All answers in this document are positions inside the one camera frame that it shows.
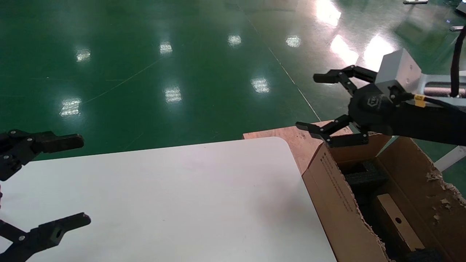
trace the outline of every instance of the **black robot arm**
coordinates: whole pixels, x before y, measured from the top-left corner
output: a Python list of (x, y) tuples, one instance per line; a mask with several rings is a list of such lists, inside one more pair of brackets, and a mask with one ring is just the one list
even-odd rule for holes
[[(41, 152), (53, 153), (84, 146), (80, 135), (58, 137), (52, 132), (27, 133), (10, 130), (0, 134), (0, 180), (6, 181)], [(28, 233), (0, 220), (0, 237), (12, 242), (0, 254), (0, 262), (24, 262), (37, 252), (57, 246), (70, 230), (90, 224), (85, 213), (51, 221)]]
[[(335, 119), (323, 127), (297, 122), (296, 126), (308, 131), (312, 137), (322, 139), (329, 147), (362, 145), (368, 143), (368, 132), (378, 132), (389, 136), (404, 136), (422, 140), (466, 145), (466, 113), (450, 104), (425, 96), (391, 90), (390, 98), (377, 88), (374, 80), (376, 72), (357, 66), (342, 70), (330, 70), (326, 74), (315, 74), (318, 83), (341, 83), (352, 96), (348, 114)], [(369, 84), (357, 89), (351, 77), (367, 81)], [(425, 101), (439, 106), (425, 106)], [(335, 136), (330, 135), (353, 124), (360, 133)]]

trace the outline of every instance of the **wooden board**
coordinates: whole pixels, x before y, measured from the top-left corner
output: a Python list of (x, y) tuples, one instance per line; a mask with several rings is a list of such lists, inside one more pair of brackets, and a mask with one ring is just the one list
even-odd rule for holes
[[(329, 122), (331, 122), (331, 120), (318, 122), (314, 124), (318, 126), (324, 126)], [(345, 127), (333, 134), (332, 136), (347, 135), (352, 133), (353, 132), (349, 127)], [(317, 147), (322, 143), (322, 140), (312, 138), (309, 132), (299, 130), (295, 126), (243, 134), (244, 139), (266, 137), (280, 137), (288, 143), (291, 149), (291, 153), (293, 154), (296, 164), (298, 165), (299, 171), (301, 172), (301, 175), (308, 168), (309, 162), (311, 161), (314, 152), (317, 150)]]

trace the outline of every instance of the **wooden block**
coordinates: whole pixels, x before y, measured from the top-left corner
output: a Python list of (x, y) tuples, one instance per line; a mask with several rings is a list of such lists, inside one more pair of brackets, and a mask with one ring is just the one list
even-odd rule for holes
[(421, 240), (389, 194), (378, 195), (374, 199), (373, 210), (399, 252), (407, 254), (424, 249)]

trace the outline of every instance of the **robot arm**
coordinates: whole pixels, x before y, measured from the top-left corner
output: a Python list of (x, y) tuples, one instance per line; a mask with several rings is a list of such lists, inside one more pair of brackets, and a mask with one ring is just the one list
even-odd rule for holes
[[(350, 78), (368, 82), (357, 89)], [(466, 145), (465, 90), (449, 97), (450, 76), (426, 75), (404, 49), (385, 55), (378, 73), (349, 66), (315, 74), (317, 83), (340, 83), (352, 96), (348, 114), (319, 127), (298, 122), (299, 129), (324, 140), (330, 147), (368, 143), (368, 132), (404, 136), (452, 145)], [(466, 77), (459, 77), (466, 84)], [(353, 124), (360, 133), (330, 137)]]

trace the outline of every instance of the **metal stand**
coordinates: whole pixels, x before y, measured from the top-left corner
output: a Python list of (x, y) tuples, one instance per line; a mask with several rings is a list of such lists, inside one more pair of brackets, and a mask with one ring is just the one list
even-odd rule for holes
[(450, 27), (450, 32), (459, 32), (463, 30), (463, 27)]
[(427, 4), (429, 0), (404, 0), (403, 3), (405, 5), (421, 5)]

